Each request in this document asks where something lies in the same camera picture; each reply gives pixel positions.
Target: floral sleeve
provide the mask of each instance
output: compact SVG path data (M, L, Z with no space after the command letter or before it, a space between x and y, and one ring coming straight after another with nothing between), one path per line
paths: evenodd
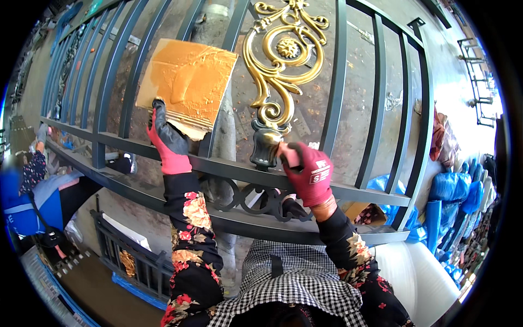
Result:
M165 209L171 222L174 273L162 327L181 321L205 326L223 301L218 254L211 220L193 173L164 176Z
M318 223L318 228L340 279L360 290L360 312L367 325L414 326L392 286L378 275L378 262L345 214L338 208L329 219Z

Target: worker's right hand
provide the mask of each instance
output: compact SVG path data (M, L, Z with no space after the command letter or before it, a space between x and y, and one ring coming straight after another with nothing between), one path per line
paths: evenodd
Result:
M191 172L187 142L182 133L167 122L165 103L160 99L153 100L153 118L147 127L147 135L162 158L162 172L165 175Z
M294 186L296 194L303 200L304 207L314 207L331 198L330 184L334 165L325 153L311 149L302 142L280 143L278 153L283 169ZM293 165L292 158L296 155L298 155L299 165L289 167L289 163Z

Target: worker's left hand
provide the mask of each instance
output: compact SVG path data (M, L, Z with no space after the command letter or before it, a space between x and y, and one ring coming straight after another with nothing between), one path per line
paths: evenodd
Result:
M162 158L162 172L165 175L190 173L192 166L187 156L187 142L182 133L167 122L165 103L154 99L153 108L153 119L147 128L147 135Z

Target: maroon work glove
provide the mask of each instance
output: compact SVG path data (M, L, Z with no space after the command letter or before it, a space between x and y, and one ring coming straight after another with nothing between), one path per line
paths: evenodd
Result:
M162 158L162 172L165 175L190 173L187 142L178 129L165 119L165 103L153 100L153 119L147 128L147 135Z
M293 160L288 160L287 157L291 158L296 153L300 163L289 167L289 162ZM303 200L304 207L314 207L330 198L334 165L325 153L308 148L302 142L289 143L282 147L280 159L296 194Z

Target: dark shirt with floral dots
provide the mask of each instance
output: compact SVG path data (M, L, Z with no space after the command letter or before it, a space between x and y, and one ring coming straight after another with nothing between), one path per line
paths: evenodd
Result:
M46 157L36 151L31 161L23 168L20 195L29 193L46 175Z

